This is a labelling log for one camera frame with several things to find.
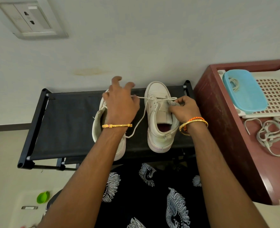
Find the blue lid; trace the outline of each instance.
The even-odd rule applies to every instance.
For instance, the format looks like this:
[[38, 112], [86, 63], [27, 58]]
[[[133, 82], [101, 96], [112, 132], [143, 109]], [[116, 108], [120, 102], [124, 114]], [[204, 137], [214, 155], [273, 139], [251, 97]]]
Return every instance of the blue lid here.
[[[233, 91], [234, 84], [229, 78], [235, 78], [239, 87]], [[246, 114], [263, 111], [268, 107], [267, 99], [260, 86], [247, 70], [229, 70], [222, 77], [223, 83], [234, 105]]]

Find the skirting board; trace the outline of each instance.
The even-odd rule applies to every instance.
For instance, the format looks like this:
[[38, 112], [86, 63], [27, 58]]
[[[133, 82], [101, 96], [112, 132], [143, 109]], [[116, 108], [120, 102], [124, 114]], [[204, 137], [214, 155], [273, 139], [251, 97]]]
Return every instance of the skirting board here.
[[28, 129], [30, 129], [30, 126], [31, 126], [31, 123], [0, 125], [0, 131], [28, 130]]

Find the wall stain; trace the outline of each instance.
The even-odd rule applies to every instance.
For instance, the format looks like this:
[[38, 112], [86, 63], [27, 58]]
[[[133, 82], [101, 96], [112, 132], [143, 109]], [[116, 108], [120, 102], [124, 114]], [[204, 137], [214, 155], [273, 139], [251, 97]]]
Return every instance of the wall stain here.
[[110, 73], [110, 71], [101, 70], [99, 67], [95, 67], [95, 68], [87, 68], [87, 69], [77, 69], [73, 72], [73, 75], [92, 76], [92, 75], [100, 75], [105, 73]]

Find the gold bracelet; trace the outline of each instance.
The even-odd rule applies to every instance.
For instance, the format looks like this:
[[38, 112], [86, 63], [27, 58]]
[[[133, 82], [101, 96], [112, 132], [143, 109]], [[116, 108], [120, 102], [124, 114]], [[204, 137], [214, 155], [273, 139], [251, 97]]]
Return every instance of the gold bracelet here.
[[186, 123], [183, 123], [181, 126], [179, 126], [179, 131], [180, 131], [182, 134], [184, 134], [184, 135], [190, 136], [190, 134], [184, 133], [184, 132], [182, 131], [182, 128], [184, 128], [184, 126], [186, 126], [187, 124], [189, 124], [189, 123], [191, 123], [191, 122], [204, 122], [204, 123], [207, 125], [207, 127], [208, 127], [208, 123], [207, 123], [206, 120], [195, 119], [195, 120], [191, 120], [191, 121], [188, 121], [188, 122], [186, 122]]
[[133, 124], [123, 124], [123, 125], [108, 125], [108, 124], [105, 124], [105, 125], [102, 125], [102, 128], [113, 128], [113, 127], [124, 127], [124, 126], [127, 126], [127, 127], [133, 127]]

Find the wall socket plate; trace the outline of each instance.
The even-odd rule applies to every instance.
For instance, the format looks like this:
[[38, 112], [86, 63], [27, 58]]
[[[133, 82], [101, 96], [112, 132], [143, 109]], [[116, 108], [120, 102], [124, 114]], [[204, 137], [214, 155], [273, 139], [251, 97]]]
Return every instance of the wall socket plate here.
[[48, 0], [0, 0], [0, 20], [20, 39], [68, 37]]

